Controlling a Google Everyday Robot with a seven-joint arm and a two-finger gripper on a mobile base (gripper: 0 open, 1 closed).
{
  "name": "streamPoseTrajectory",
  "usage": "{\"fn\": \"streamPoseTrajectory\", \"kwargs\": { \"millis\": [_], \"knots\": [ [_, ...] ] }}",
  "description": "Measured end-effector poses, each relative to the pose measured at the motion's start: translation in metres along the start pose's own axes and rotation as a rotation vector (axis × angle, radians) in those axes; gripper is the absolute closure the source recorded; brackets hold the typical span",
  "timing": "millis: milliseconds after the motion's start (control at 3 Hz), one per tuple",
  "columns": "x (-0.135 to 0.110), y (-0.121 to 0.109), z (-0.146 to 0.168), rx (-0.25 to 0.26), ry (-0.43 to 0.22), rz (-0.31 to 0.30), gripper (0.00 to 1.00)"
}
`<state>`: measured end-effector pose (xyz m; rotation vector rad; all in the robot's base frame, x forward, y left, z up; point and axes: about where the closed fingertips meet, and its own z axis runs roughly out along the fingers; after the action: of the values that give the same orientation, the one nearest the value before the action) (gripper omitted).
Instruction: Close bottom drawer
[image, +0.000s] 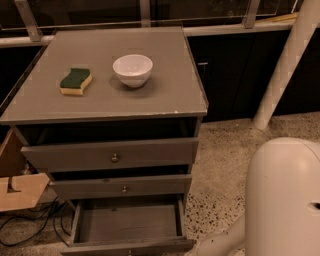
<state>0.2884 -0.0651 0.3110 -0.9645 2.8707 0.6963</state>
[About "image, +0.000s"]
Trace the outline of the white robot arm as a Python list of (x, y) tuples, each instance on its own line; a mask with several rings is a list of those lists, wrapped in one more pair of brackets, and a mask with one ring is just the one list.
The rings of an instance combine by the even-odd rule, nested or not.
[(245, 214), (192, 256), (320, 256), (320, 144), (277, 138), (253, 155)]

